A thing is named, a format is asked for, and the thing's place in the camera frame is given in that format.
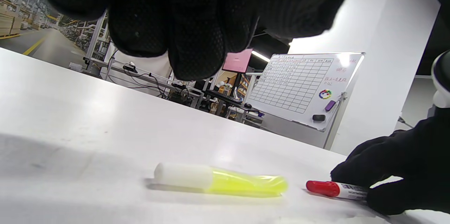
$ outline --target marker cap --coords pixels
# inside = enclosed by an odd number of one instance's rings
[[[339,186],[335,182],[308,181],[307,189],[327,197],[337,197],[340,192]]]

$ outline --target keyboard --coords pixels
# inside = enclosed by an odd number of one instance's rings
[[[209,95],[211,95],[213,97],[217,97],[219,99],[222,99],[222,100],[230,102],[230,103],[236,103],[238,105],[242,104],[241,100],[236,99],[236,98],[231,97],[231,96],[226,96],[225,94],[222,94],[222,93],[220,93],[218,91],[215,91],[215,90],[207,90],[207,91],[205,91],[205,93],[207,95],[209,94]]]

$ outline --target ceiling light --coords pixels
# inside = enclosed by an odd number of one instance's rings
[[[262,54],[260,54],[260,53],[258,53],[258,52],[252,51],[252,54],[253,54],[254,56],[256,56],[256,57],[262,59],[262,60],[265,60],[266,62],[270,62],[270,59],[269,59],[269,58],[263,56]]]

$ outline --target warehouse floor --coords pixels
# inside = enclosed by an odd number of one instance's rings
[[[58,30],[24,30],[18,37],[0,39],[0,47],[61,67],[85,66],[84,52]]]

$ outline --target table surface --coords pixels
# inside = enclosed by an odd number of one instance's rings
[[[0,49],[4,223],[450,223],[310,195],[344,156]],[[154,190],[159,162],[286,176],[278,198]]]

